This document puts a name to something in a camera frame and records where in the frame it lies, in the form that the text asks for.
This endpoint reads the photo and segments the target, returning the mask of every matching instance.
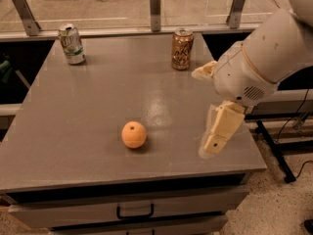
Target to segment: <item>metal post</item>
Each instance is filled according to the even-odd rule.
[[[150,0],[151,31],[160,31],[160,0]]]
[[[22,20],[27,35],[38,35],[39,24],[35,21],[26,0],[12,0]]]
[[[230,28],[238,28],[241,24],[244,4],[245,0],[233,0],[230,15],[228,16],[226,22]]]

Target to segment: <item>orange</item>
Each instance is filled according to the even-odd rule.
[[[147,138],[147,131],[144,125],[138,121],[130,121],[125,124],[121,131],[121,138],[123,143],[128,148],[141,147]]]

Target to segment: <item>speckled floor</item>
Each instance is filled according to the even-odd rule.
[[[277,133],[285,122],[272,125],[265,122],[270,133]],[[251,131],[255,123],[248,123]],[[249,180],[249,195],[234,211],[226,214],[228,222],[221,235],[308,235],[303,226],[305,219],[313,218],[313,164],[307,164],[294,183],[286,184],[268,145],[261,135],[255,135],[256,144],[268,168],[255,173]],[[313,154],[286,156],[295,176],[305,161],[313,160]],[[0,212],[0,235],[46,235],[44,230],[27,231],[11,217]]]

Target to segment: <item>black handle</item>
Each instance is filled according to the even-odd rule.
[[[155,205],[154,204],[150,204],[150,212],[148,214],[143,214],[143,215],[121,215],[120,214],[120,207],[116,208],[116,216],[120,220],[149,218],[149,217],[153,216],[154,212],[155,212]]]
[[[152,234],[152,235],[155,235],[156,233],[155,233],[154,230],[152,230],[152,231],[151,231],[151,234]]]

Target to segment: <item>soda can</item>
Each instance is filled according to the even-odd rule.
[[[177,28],[172,40],[172,67],[177,70],[186,70],[191,63],[191,52],[194,43],[194,34],[191,30]]]
[[[60,26],[59,39],[69,64],[77,65],[85,61],[78,29],[73,24],[67,23]]]

